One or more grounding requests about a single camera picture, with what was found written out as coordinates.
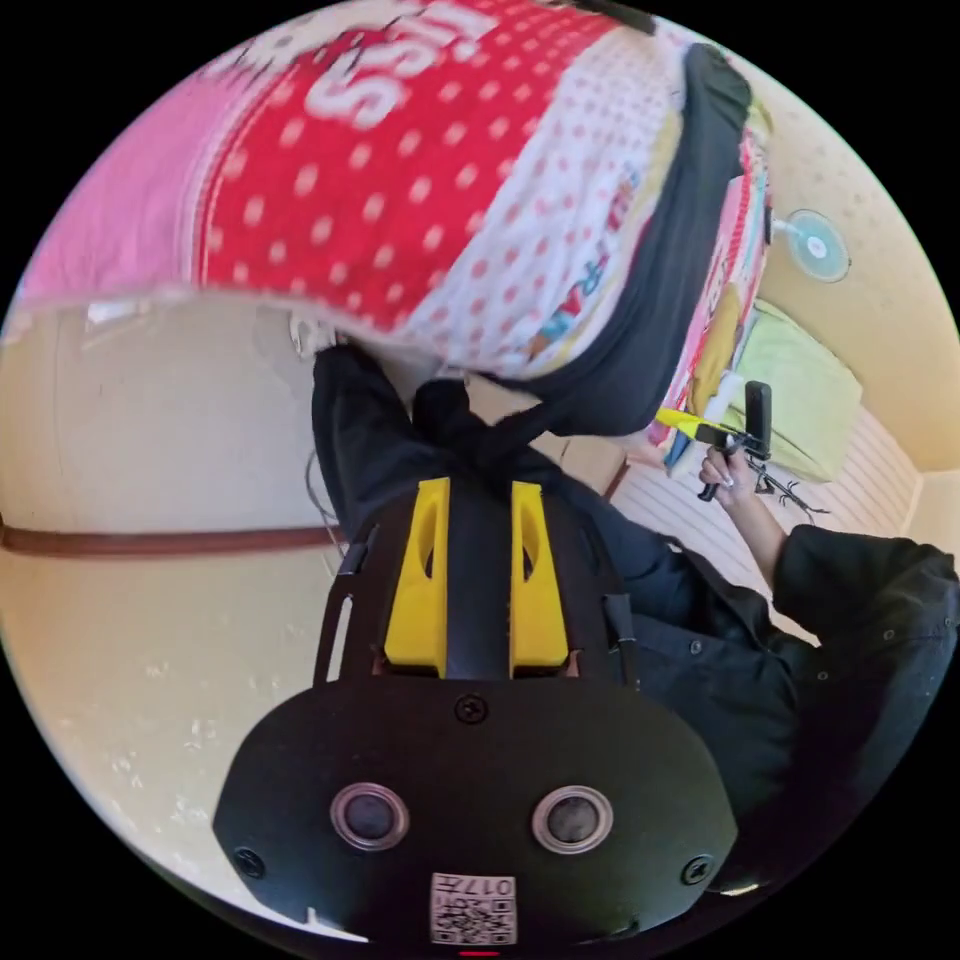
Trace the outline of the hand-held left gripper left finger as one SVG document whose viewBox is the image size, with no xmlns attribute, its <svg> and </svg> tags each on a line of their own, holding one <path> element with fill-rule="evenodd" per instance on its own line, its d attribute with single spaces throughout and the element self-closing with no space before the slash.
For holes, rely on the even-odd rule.
<svg viewBox="0 0 960 960">
<path fill-rule="evenodd" d="M 448 478 L 418 486 L 384 642 L 393 668 L 447 671 L 450 493 Z"/>
</svg>

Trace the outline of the person's right hand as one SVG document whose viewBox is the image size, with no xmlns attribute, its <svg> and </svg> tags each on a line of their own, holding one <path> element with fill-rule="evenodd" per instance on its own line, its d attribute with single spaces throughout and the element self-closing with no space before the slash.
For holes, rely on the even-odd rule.
<svg viewBox="0 0 960 960">
<path fill-rule="evenodd" d="M 736 521 L 755 505 L 755 481 L 741 449 L 711 449 L 702 461 L 699 479 L 714 489 L 714 499 L 727 516 Z"/>
</svg>

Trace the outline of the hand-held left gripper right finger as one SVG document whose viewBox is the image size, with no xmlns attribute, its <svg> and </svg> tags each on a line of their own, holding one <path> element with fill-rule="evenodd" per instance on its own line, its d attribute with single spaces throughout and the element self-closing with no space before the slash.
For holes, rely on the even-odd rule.
<svg viewBox="0 0 960 960">
<path fill-rule="evenodd" d="M 558 670 L 569 657 L 541 488 L 511 489 L 509 647 L 512 670 Z"/>
</svg>

